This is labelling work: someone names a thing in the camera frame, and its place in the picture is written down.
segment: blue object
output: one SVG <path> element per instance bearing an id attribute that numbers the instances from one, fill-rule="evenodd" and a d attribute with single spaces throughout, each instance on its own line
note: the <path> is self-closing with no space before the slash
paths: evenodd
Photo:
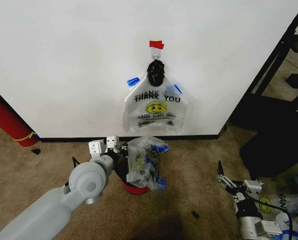
<path id="1" fill-rule="evenodd" d="M 152 145 L 151 148 L 155 149 L 155 150 L 158 150 L 159 153 L 166 153 L 167 151 L 170 150 L 169 146 L 167 146 L 167 145 L 161 145 L 161 146 Z"/>
<path id="2" fill-rule="evenodd" d="M 174 87 L 182 94 L 180 88 L 178 88 L 178 86 L 175 84 Z"/>
<path id="3" fill-rule="evenodd" d="M 128 80 L 128 86 L 134 87 L 139 81 L 140 79 L 138 77 Z"/>
<path id="4" fill-rule="evenodd" d="M 283 230 L 282 231 L 282 234 L 280 236 L 275 236 L 273 238 L 273 240 L 282 240 L 283 239 L 283 235 L 289 236 L 289 230 Z M 298 232 L 292 231 L 292 239 L 293 240 L 298 240 Z"/>
<path id="5" fill-rule="evenodd" d="M 145 157 L 145 161 L 147 162 L 147 164 L 152 163 L 152 160 L 151 160 L 151 158 L 149 157 L 148 154 L 145 154 L 144 157 Z"/>
<path id="6" fill-rule="evenodd" d="M 163 188 L 163 190 L 165 190 L 166 186 L 167 186 L 167 180 L 164 178 L 159 178 L 157 177 L 157 184 L 159 186 L 161 186 Z"/>

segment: yellow smiley face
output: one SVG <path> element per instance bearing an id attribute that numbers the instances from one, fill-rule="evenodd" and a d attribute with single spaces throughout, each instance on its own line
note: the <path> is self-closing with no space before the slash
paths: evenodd
<path id="1" fill-rule="evenodd" d="M 167 111 L 165 103 L 160 101 L 153 101 L 147 105 L 147 112 L 151 114 L 159 114 Z"/>

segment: fire extinguisher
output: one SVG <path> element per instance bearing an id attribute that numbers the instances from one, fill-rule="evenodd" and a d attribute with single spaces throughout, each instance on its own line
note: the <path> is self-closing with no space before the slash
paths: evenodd
<path id="1" fill-rule="evenodd" d="M 34 131 L 0 96 L 0 128 L 24 147 L 34 145 L 39 139 Z"/>

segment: baseboard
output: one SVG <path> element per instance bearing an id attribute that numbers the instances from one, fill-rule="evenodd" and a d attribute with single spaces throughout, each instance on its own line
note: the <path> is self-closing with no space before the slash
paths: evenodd
<path id="1" fill-rule="evenodd" d="M 180 135 L 180 136 L 156 136 L 161 140 L 212 140 L 218 139 L 219 135 Z M 119 137 L 121 142 L 130 141 L 136 139 L 138 136 L 121 136 Z M 43 137 L 41 142 L 43 143 L 87 143 L 93 140 L 103 139 L 105 137 Z"/>

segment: red object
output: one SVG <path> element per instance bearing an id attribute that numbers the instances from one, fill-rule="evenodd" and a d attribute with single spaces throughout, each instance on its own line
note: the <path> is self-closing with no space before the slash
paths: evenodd
<path id="1" fill-rule="evenodd" d="M 0 128 L 24 147 L 39 140 L 35 132 L 5 103 L 0 101 Z"/>
<path id="2" fill-rule="evenodd" d="M 141 195 L 141 194 L 145 194 L 146 192 L 150 191 L 150 189 L 146 186 L 146 187 L 136 187 L 136 186 L 128 186 L 125 183 L 123 183 L 123 186 L 125 187 L 125 189 L 132 194 L 135 195 Z"/>
<path id="3" fill-rule="evenodd" d="M 162 41 L 150 41 L 150 47 L 156 49 L 163 49 L 164 44 Z"/>

